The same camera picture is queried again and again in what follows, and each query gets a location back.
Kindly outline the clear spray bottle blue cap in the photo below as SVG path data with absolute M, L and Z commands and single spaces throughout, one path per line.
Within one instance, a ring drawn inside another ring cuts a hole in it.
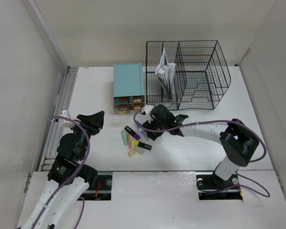
M 144 137 L 144 139 L 145 139 L 146 141 L 148 141 L 149 138 L 148 138 L 148 136 L 147 136 L 147 132 L 146 132 L 144 129 L 142 129 L 142 124 L 141 124 L 140 122 L 138 122 L 138 121 L 135 121 L 135 123 L 136 123 L 137 129 L 139 130 L 139 132 L 141 133 L 141 135 Z

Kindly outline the teal mini drawer cabinet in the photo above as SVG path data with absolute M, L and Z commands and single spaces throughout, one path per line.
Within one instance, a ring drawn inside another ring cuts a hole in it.
M 119 115 L 145 106 L 145 86 L 141 63 L 116 64 L 113 67 L 113 107 Z

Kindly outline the white paper booklet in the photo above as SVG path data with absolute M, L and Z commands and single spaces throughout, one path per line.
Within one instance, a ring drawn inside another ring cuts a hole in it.
M 163 47 L 160 62 L 155 69 L 155 75 L 165 93 L 172 96 L 172 85 L 174 81 L 174 72 L 176 64 L 168 62 L 166 49 Z

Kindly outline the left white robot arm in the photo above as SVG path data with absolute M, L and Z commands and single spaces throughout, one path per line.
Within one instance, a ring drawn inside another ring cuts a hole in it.
M 98 171 L 85 162 L 91 149 L 91 136 L 103 128 L 104 111 L 79 114 L 76 119 L 71 119 L 69 112 L 63 111 L 51 121 L 72 132 L 61 137 L 44 189 L 23 229 L 57 229 L 84 191 L 97 185 Z

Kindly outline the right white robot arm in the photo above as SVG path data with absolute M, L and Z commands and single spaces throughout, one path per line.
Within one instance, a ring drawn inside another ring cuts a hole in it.
M 152 140 L 168 132 L 175 136 L 197 137 L 220 144 L 225 157 L 211 176 L 211 182 L 217 188 L 226 185 L 239 168 L 246 167 L 262 143 L 258 135 L 238 119 L 196 121 L 185 114 L 174 115 L 164 105 L 145 105 L 140 114 L 146 118 L 140 128 Z

